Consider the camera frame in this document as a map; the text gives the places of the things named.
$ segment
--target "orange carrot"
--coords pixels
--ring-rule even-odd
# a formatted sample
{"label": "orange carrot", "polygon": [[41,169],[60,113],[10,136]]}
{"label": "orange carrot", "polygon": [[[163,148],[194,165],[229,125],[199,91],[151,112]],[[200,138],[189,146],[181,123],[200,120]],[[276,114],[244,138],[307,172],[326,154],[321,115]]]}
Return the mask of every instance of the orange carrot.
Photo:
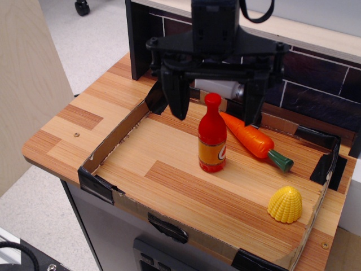
{"label": "orange carrot", "polygon": [[244,126],[244,122],[227,113],[220,113],[228,128],[236,138],[258,158],[269,157],[283,172],[288,172],[293,166],[293,161],[279,154],[274,150],[273,140],[260,130],[249,125]]}

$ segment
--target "wooden surface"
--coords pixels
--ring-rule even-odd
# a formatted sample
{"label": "wooden surface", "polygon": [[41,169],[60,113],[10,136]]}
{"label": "wooden surface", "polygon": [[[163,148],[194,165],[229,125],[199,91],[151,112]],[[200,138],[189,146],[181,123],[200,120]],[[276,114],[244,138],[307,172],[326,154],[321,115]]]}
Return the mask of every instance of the wooden surface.
{"label": "wooden surface", "polygon": [[[130,60],[129,56],[125,56],[114,67],[106,72],[97,82],[92,84],[84,93],[71,102],[60,114],[55,116],[48,124],[46,124],[39,132],[37,132],[23,147],[23,154],[27,160],[34,164],[39,165],[43,169],[55,174],[56,176],[79,185],[77,169],[78,167],[91,155],[92,151],[103,141],[103,139],[114,129],[114,127],[133,109],[139,102],[146,96],[150,87],[153,85],[153,79],[145,76],[138,81],[131,79],[130,74]],[[252,158],[245,150],[242,150],[242,157],[247,159],[247,167],[235,168],[237,159],[240,158],[239,146],[236,147],[236,141],[232,136],[229,137],[228,152],[227,152],[227,167],[233,168],[237,172],[237,176],[230,176],[233,171],[222,171],[215,175],[209,175],[199,170],[197,165],[197,153],[194,153],[196,149],[196,141],[192,139],[196,138],[196,125],[197,119],[204,112],[203,106],[198,104],[191,104],[190,114],[187,115],[186,122],[179,123],[174,127],[172,121],[169,123],[163,123],[158,116],[153,116],[144,119],[138,129],[131,132],[130,137],[121,144],[119,148],[112,154],[111,157],[105,162],[105,164],[98,169],[97,174],[103,175],[106,180],[114,182],[120,189],[126,191],[127,195],[133,197],[139,197],[140,185],[137,182],[141,182],[140,176],[146,176],[150,182],[142,182],[142,186],[159,187],[157,193],[162,195],[167,194],[171,190],[176,190],[175,195],[179,193],[187,194],[189,205],[179,208],[177,217],[179,219],[188,219],[187,216],[191,214],[195,219],[193,221],[194,227],[200,227],[208,233],[217,235],[217,238],[226,240],[234,246],[239,245],[241,240],[245,244],[250,240],[244,233],[236,231],[224,231],[221,230],[223,219],[228,217],[233,221],[232,229],[237,228],[237,223],[244,222],[245,217],[236,213],[233,210],[237,208],[247,209],[247,206],[239,207],[237,204],[240,198],[244,198],[247,202],[252,203],[252,208],[256,208],[259,212],[251,215],[249,219],[254,222],[259,222],[260,217],[267,223],[268,227],[262,228],[262,232],[265,231],[270,235],[274,235],[269,240],[269,244],[273,244],[279,247],[278,250],[273,252],[273,255],[266,256],[264,244],[262,239],[257,240],[256,243],[249,244],[249,247],[256,247],[260,256],[274,257],[278,259],[280,251],[290,251],[297,247],[297,239],[299,234],[297,229],[300,229],[305,225],[304,219],[307,217],[309,208],[312,206],[312,200],[314,200],[313,189],[318,185],[310,182],[310,186],[303,185],[303,176],[309,174],[311,169],[314,168],[314,164],[309,163],[314,156],[320,154],[320,151],[312,150],[308,151],[307,155],[299,158],[295,156],[294,148],[290,147],[293,142],[293,138],[287,138],[290,142],[283,144],[282,153],[295,160],[295,166],[292,169],[292,174],[289,174],[286,179],[279,178],[283,175],[272,164],[265,161],[258,161]],[[162,118],[170,117],[170,115],[164,114]],[[276,145],[280,140],[273,132],[265,130],[267,133],[272,133],[275,137]],[[79,137],[74,137],[74,133],[79,133]],[[167,137],[159,144],[157,137]],[[140,144],[138,149],[134,148],[132,144]],[[173,153],[164,153],[167,150],[166,145],[169,145]],[[127,149],[127,159],[118,155],[117,152],[123,152]],[[188,155],[189,159],[184,160],[183,155]],[[112,163],[116,163],[118,166],[109,167]],[[355,165],[354,159],[349,159],[347,163],[345,173],[342,178],[343,186],[346,187],[344,191],[332,191],[328,190],[325,196],[325,201],[322,204],[318,218],[315,221],[314,228],[310,234],[309,240],[306,244],[304,252],[296,266],[296,270],[324,270],[329,250],[322,248],[322,243],[332,244],[334,234],[337,229],[338,220],[341,215],[342,206],[345,201],[346,192],[350,182],[350,177]],[[109,175],[109,171],[115,171],[114,174]],[[164,182],[162,176],[172,172],[171,177],[173,182]],[[258,174],[267,174],[272,181],[263,179],[263,185],[267,186],[266,190],[260,190],[257,186],[253,185],[252,181]],[[113,179],[112,176],[121,174],[122,178],[129,178],[133,180],[133,183],[127,182],[120,183],[120,179]],[[215,182],[222,182],[222,187],[215,186]],[[284,184],[285,181],[294,182],[294,185],[301,189],[302,196],[305,197],[305,217],[292,224],[292,229],[295,229],[295,235],[289,236],[289,241],[277,244],[277,241],[282,237],[282,229],[286,227],[283,224],[275,224],[268,215],[264,216],[263,213],[266,209],[268,196],[277,189],[278,186]],[[194,189],[185,191],[184,184],[187,183]],[[154,198],[153,191],[149,187],[148,197]],[[199,197],[197,189],[206,192]],[[227,204],[223,200],[229,196],[235,196],[234,202],[228,202]],[[213,197],[219,200],[219,210],[214,214],[219,220],[214,220],[208,225],[205,225],[202,219],[208,212],[212,211],[212,204],[209,199]],[[163,202],[163,211],[172,212],[175,208],[172,208],[172,204],[177,204],[179,198],[177,196],[168,197],[169,202]],[[148,201],[147,204],[152,208],[160,208],[157,200]],[[199,208],[202,206],[203,212],[197,212],[193,208]]]}
{"label": "wooden surface", "polygon": [[0,0],[0,196],[30,167],[21,147],[74,97],[38,0]]}

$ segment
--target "toy bottle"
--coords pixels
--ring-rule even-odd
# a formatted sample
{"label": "toy bottle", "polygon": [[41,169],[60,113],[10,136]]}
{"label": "toy bottle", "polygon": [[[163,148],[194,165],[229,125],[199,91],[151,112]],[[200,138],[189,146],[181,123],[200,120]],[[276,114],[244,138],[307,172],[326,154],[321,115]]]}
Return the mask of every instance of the toy bottle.
{"label": "toy bottle", "polygon": [[217,172],[226,164],[226,123],[218,112],[221,96],[209,93],[205,97],[207,113],[199,122],[199,165],[206,172]]}

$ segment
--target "wooden board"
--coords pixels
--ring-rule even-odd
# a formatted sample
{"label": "wooden board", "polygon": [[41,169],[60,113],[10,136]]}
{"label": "wooden board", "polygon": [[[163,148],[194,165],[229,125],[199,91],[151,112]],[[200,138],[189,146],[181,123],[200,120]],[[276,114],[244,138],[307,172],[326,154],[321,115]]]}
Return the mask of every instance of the wooden board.
{"label": "wooden board", "polygon": [[[320,148],[262,131],[295,166],[283,173],[269,159],[256,159],[228,133],[224,170],[209,174],[198,165],[197,127],[206,108],[190,103],[187,118],[167,109],[150,114],[94,172],[152,210],[235,248],[292,270],[321,201],[322,185],[310,181]],[[302,195],[303,213],[293,224],[276,222],[268,201],[284,186]]]}

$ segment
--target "wooden table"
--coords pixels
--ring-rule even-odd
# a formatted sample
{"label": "wooden table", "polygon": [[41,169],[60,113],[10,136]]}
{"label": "wooden table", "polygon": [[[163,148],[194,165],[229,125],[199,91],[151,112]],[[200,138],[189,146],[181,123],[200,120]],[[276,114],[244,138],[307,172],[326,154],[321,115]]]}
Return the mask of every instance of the wooden table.
{"label": "wooden table", "polygon": [[[154,84],[147,75],[132,80],[130,70],[126,55],[59,112],[24,145],[27,161],[79,187],[78,168]],[[341,145],[340,154],[346,157],[348,150]],[[356,163],[355,159],[346,158],[339,189],[327,190],[296,270],[325,268]]]}

